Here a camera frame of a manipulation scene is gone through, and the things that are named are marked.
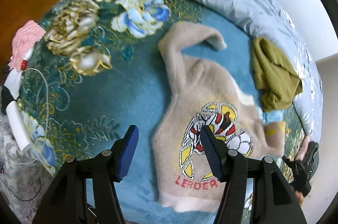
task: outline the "white roll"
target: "white roll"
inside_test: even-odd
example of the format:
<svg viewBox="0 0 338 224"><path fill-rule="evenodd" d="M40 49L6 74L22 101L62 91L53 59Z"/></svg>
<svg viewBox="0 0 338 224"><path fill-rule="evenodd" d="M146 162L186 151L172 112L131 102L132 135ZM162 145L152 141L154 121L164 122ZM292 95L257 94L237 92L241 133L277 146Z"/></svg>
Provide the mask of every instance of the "white roll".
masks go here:
<svg viewBox="0 0 338 224"><path fill-rule="evenodd" d="M14 138L18 144L20 151L24 154L32 147L33 142L28 136L26 126L22 120L16 101L12 101L8 104L6 108L6 113Z"/></svg>

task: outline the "bed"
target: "bed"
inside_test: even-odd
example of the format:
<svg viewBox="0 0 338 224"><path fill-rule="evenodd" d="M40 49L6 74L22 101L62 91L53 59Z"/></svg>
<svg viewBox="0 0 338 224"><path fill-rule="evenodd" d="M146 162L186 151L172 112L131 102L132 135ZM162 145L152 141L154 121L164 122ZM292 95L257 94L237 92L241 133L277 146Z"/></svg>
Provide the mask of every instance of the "bed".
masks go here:
<svg viewBox="0 0 338 224"><path fill-rule="evenodd" d="M179 21L200 22L220 31L227 43L224 51L217 52L207 44L200 44L183 53L224 66L240 89L253 96L265 123L286 121L286 156L294 158L305 134L319 140L320 78L310 54L275 0L263 0L264 3L256 0L264 10L258 13L251 12L245 3L242 7L246 11L235 3L229 8L231 0L217 3L212 0L135 0L139 7L146 6L153 14L155 23L151 28L136 28L132 17L126 26L121 26L120 18L126 16L128 6L116 1L60 0L39 22L47 33L36 44L28 67L41 70L48 82L48 132L44 130L46 88L35 71L24 74L18 105L34 148L37 152L43 149L40 161L51 175L57 173L66 156L76 156L79 160L95 156L110 148L130 124L136 124L140 131L136 154L128 176L116 185L126 220L139 224L187 223L192 218L194 222L213 222L214 213L177 213L157 203L150 140L170 103L170 87L157 44L170 26ZM67 38L67 26L76 29L77 39L69 37L67 46L60 46L61 37L57 33L64 32L62 37ZM280 46L303 76L303 94L286 110L263 113L260 108L260 93L252 79L250 49L252 37L258 35ZM280 159L275 159L291 181L290 170ZM88 203L94 205L90 180L87 185ZM249 203L250 200L244 210L244 223L249 221Z"/></svg>

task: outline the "olive green cloth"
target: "olive green cloth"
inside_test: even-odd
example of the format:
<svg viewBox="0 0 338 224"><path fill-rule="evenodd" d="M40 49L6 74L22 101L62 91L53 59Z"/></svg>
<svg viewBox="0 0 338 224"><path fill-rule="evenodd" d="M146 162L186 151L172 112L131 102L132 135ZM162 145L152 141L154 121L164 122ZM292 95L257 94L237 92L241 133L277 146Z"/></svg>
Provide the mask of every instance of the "olive green cloth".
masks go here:
<svg viewBox="0 0 338 224"><path fill-rule="evenodd" d="M287 109L303 91L301 79L283 51L263 37L252 43L252 67L256 88L263 90L263 111Z"/></svg>

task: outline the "red lettering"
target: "red lettering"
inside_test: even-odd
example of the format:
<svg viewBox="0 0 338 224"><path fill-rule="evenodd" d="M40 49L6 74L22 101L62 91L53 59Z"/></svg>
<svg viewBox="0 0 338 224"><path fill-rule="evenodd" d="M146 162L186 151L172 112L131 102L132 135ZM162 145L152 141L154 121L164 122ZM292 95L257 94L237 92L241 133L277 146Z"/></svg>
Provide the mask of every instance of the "red lettering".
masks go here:
<svg viewBox="0 0 338 224"><path fill-rule="evenodd" d="M203 190L207 190L208 189L208 182L203 182L203 184L202 184L202 186L203 186Z"/></svg>
<svg viewBox="0 0 338 224"><path fill-rule="evenodd" d="M217 186L217 182L216 182L216 179L214 178L214 179L212 179L211 181L210 181L210 186L213 188L214 186L216 186L216 188L218 187Z"/></svg>
<svg viewBox="0 0 338 224"><path fill-rule="evenodd" d="M179 181L180 181L180 178L181 178L181 175L179 175L179 176L177 177L176 181L175 181L175 183L176 183L177 185L179 185L179 184L180 184L180 183L179 183Z"/></svg>
<svg viewBox="0 0 338 224"><path fill-rule="evenodd" d="M182 182L182 185L181 185L181 187L182 188L185 188L185 184L188 182L188 179L183 179L183 182Z"/></svg>
<svg viewBox="0 0 338 224"><path fill-rule="evenodd" d="M189 182L188 182L188 185L187 185L187 188L191 189L191 187L192 187L193 184L194 184L194 182L189 181Z"/></svg>
<svg viewBox="0 0 338 224"><path fill-rule="evenodd" d="M194 189L199 190L201 188L201 183L200 182L195 182L194 183Z"/></svg>

